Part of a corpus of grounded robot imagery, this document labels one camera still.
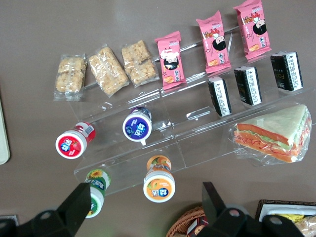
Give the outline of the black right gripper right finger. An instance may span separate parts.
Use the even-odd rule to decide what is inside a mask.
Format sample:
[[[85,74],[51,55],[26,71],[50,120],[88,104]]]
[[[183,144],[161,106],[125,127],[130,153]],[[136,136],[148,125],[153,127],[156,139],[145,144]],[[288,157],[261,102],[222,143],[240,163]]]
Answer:
[[[285,217],[267,215],[260,222],[238,208],[227,207],[212,182],[203,182],[202,207],[209,225],[199,237],[302,237]]]

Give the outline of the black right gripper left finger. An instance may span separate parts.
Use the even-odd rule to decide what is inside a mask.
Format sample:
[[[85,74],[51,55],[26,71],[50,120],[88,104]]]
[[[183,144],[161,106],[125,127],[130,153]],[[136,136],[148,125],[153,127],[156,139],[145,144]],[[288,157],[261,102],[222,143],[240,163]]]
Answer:
[[[90,186],[80,183],[56,210],[46,210],[17,226],[12,219],[1,220],[2,237],[73,237],[91,208]]]

